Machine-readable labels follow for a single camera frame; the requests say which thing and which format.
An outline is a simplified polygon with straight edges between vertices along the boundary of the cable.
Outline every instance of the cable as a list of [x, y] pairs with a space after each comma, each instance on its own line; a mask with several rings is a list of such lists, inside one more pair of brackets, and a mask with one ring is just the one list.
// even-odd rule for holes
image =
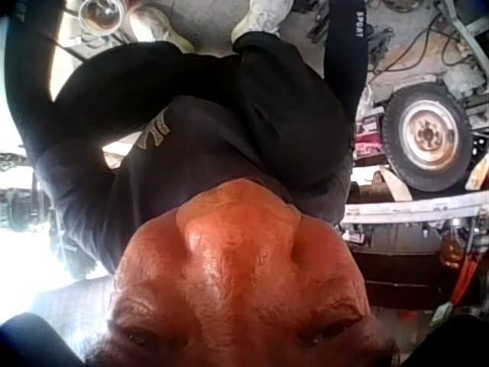
[[115, 34], [111, 34], [110, 37], [112, 37], [114, 40], [119, 42], [119, 44], [127, 44], [127, 42], [124, 42], [121, 38], [119, 38], [119, 36], [117, 36]]
[[449, 48], [450, 41], [451, 41], [452, 39], [454, 39], [454, 38], [453, 38], [453, 35], [454, 35], [456, 32], [457, 32], [457, 31], [453, 31], [453, 32], [450, 34], [450, 38], [448, 38], [448, 39], [446, 40], [446, 43], [445, 43], [445, 45], [443, 46], [443, 49], [442, 49], [442, 62], [443, 62], [443, 65], [445, 65], [445, 66], [447, 66], [447, 67], [455, 67], [455, 66], [457, 66], [457, 65], [459, 65], [459, 64], [461, 64], [461, 63], [465, 63], [465, 61], [467, 61], [468, 59], [470, 59], [470, 58], [472, 57], [472, 55], [468, 55], [468, 56], [466, 56], [466, 57], [461, 58], [459, 61], [455, 61], [454, 63], [449, 63], [449, 62], [447, 62], [447, 61], [446, 61], [446, 59], [445, 59], [446, 51], [447, 51], [447, 49]]
[[75, 57], [76, 59], [78, 59], [79, 61], [81, 61], [82, 63], [84, 63], [87, 59], [85, 57], [83, 57], [82, 55], [78, 54], [76, 51], [74, 50], [71, 50], [67, 47], [64, 47], [64, 46], [61, 46], [58, 41], [56, 41], [55, 39], [53, 39], [51, 36], [48, 36], [46, 34], [44, 34], [42, 31], [32, 27], [31, 25], [27, 25], [25, 24], [24, 22], [20, 21], [19, 19], [17, 19], [15, 16], [9, 16], [9, 19], [11, 21], [16, 21], [18, 22], [19, 24], [22, 24], [25, 28], [27, 28], [28, 30], [31, 30], [33, 31], [35, 34], [39, 35], [41, 38], [43, 38], [44, 40], [48, 41], [48, 42], [51, 42], [52, 44], [54, 44], [55, 46], [59, 47], [61, 50], [67, 52], [69, 55]]
[[432, 29], [431, 32], [437, 33], [443, 37], [447, 37], [449, 40], [460, 42], [460, 38], [453, 37], [453, 34], [456, 32], [453, 32], [452, 34], [446, 34], [445, 32], [439, 31], [438, 29]]
[[[390, 72], [399, 72], [399, 71], [408, 71], [408, 70], [411, 70], [411, 69], [414, 69], [415, 67], [417, 67], [418, 65], [420, 65], [426, 55], [426, 51], [428, 50], [428, 43], [429, 43], [429, 35], [431, 33], [431, 31], [433, 31], [432, 27], [433, 25], [435, 25], [435, 23], [438, 21], [438, 19], [441, 17], [442, 15], [441, 14], [437, 14], [429, 23], [429, 26], [427, 29], [424, 29], [422, 30], [421, 32], [418, 33], [418, 35], [416, 35], [414, 37], [414, 40], [411, 42], [411, 44], [407, 47], [407, 49], [395, 60], [393, 61], [392, 63], [390, 63], [390, 65], [388, 67], [386, 67], [385, 69], [377, 72], [377, 74], [369, 80], [369, 83], [372, 83], [374, 80], [376, 80], [380, 75], [382, 75], [383, 73], [386, 73], [387, 71], [390, 71]], [[423, 47], [423, 52], [421, 53], [421, 57], [411, 66], [409, 67], [404, 67], [404, 68], [401, 68], [401, 69], [394, 69], [392, 70], [391, 68], [396, 65], [399, 61], [401, 61], [410, 51], [411, 49], [414, 47], [414, 45], [416, 44], [416, 42], [421, 38], [421, 36], [423, 36], [424, 34], [426, 33], [426, 38], [425, 38], [425, 44], [424, 44], [424, 47]]]

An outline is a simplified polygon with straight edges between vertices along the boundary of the white sneaker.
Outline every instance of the white sneaker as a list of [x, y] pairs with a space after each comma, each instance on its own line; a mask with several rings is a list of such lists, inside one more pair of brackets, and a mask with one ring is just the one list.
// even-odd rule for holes
[[253, 31], [280, 36], [278, 29], [292, 10], [293, 0], [250, 0], [250, 10], [231, 33], [232, 43]]
[[184, 54], [192, 54], [193, 45], [171, 27], [170, 20], [152, 6], [142, 6], [129, 15], [132, 31], [139, 42], [166, 41], [177, 46]]

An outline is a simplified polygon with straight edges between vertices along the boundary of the car part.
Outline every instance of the car part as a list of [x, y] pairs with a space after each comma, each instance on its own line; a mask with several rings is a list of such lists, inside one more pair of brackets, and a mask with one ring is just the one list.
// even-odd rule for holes
[[436, 192], [463, 178], [471, 160], [471, 125], [447, 90], [425, 83], [394, 94], [382, 125], [387, 159], [411, 187]]
[[447, 18], [452, 24], [453, 28], [460, 33], [461, 37], [472, 49], [472, 52], [477, 58], [481, 69], [484, 71], [485, 76], [489, 79], [489, 57], [487, 57], [481, 45], [475, 39], [474, 34], [469, 31], [470, 28], [467, 29], [465, 24], [461, 22], [460, 18], [458, 17], [457, 8], [455, 7], [454, 1], [442, 0], [442, 4], [443, 6], [441, 6], [440, 2], [435, 2], [437, 9], [443, 13], [445, 18]]
[[[470, 50], [467, 50], [467, 47], [465, 47], [460, 42], [460, 40], [457, 41], [457, 40], [453, 39], [453, 36], [456, 33], [457, 33], [457, 31], [453, 31], [450, 34], [450, 37], [447, 37], [445, 45], [442, 48], [442, 62], [443, 62], [443, 65], [445, 65], [446, 67], [456, 67], [456, 66], [461, 65], [461, 64], [468, 64], [467, 61], [472, 58], [472, 52]], [[459, 53], [462, 54], [461, 59], [459, 59], [457, 61], [453, 61], [453, 62], [449, 62], [446, 60], [446, 51], [449, 48], [450, 41], [455, 41], [455, 46], [457, 47]]]
[[464, 259], [464, 249], [447, 236], [440, 245], [440, 262], [448, 269], [458, 270]]
[[489, 193], [487, 191], [412, 202], [348, 204], [342, 226], [345, 224], [433, 222], [477, 216], [481, 210], [489, 211]]
[[450, 67], [442, 78], [449, 92], [457, 100], [473, 96], [474, 91], [486, 83], [484, 74], [466, 63]]
[[368, 62], [376, 70], [389, 50], [389, 43], [394, 37], [391, 27], [379, 28], [367, 25]]
[[413, 201], [413, 195], [411, 195], [409, 188], [399, 179], [399, 177], [390, 172], [383, 165], [379, 166], [379, 170], [395, 201]]
[[384, 0], [385, 6], [397, 13], [409, 13], [421, 6], [423, 0]]
[[465, 259], [458, 276], [457, 284], [452, 295], [452, 304], [458, 305], [464, 297], [465, 292], [475, 275], [478, 264], [484, 257], [489, 247], [489, 236], [477, 235], [480, 232], [475, 225], [477, 219], [472, 220], [467, 245], [465, 248]]
[[365, 117], [371, 114], [371, 110], [374, 108], [374, 92], [372, 88], [367, 84], [364, 91], [361, 93], [360, 102], [358, 103], [357, 115], [355, 121], [359, 122]]
[[484, 158], [475, 166], [472, 170], [465, 189], [467, 191], [476, 191], [482, 188], [482, 185], [487, 179], [487, 173], [489, 172], [489, 153], [486, 153]]
[[[402, 54], [396, 59], [394, 60], [392, 63], [390, 63], [385, 69], [383, 70], [375, 70], [375, 76], [370, 79], [369, 83], [372, 83], [374, 80], [376, 80], [381, 74], [383, 73], [386, 73], [386, 72], [389, 72], [389, 73], [394, 73], [394, 72], [398, 72], [398, 71], [408, 71], [408, 70], [411, 70], [411, 69], [414, 69], [415, 67], [417, 67], [418, 65], [421, 64], [421, 62], [423, 61], [425, 55], [426, 55], [426, 51], [428, 50], [428, 43], [429, 43], [429, 36], [432, 32], [435, 32], [435, 33], [439, 33], [439, 34], [442, 34], [442, 35], [445, 35], [448, 37], [447, 34], [444, 34], [443, 32], [441, 31], [437, 31], [436, 29], [433, 29], [433, 26], [436, 24], [436, 22], [440, 19], [440, 14], [436, 15], [429, 23], [428, 27], [426, 29], [423, 29], [421, 32], [419, 32], [415, 37], [414, 39], [411, 41], [411, 44], [406, 48], [406, 50], [404, 50], [404, 52], [402, 52]], [[401, 68], [398, 68], [398, 69], [393, 69], [393, 67], [395, 65], [397, 65], [397, 63], [399, 63], [414, 47], [414, 45], [416, 44], [416, 42], [424, 35], [426, 34], [425, 36], [425, 43], [424, 43], [424, 47], [423, 47], [423, 52], [421, 53], [421, 56], [419, 57], [419, 59], [413, 64], [413, 65], [410, 65], [408, 67], [401, 67]]]
[[314, 27], [309, 31], [307, 37], [311, 39], [314, 44], [324, 40], [329, 30], [329, 2], [324, 2], [319, 7], [316, 15], [316, 22]]
[[355, 160], [382, 154], [382, 136], [378, 115], [357, 120], [355, 125]]
[[26, 157], [12, 153], [0, 153], [0, 172], [7, 172], [13, 167], [27, 165]]

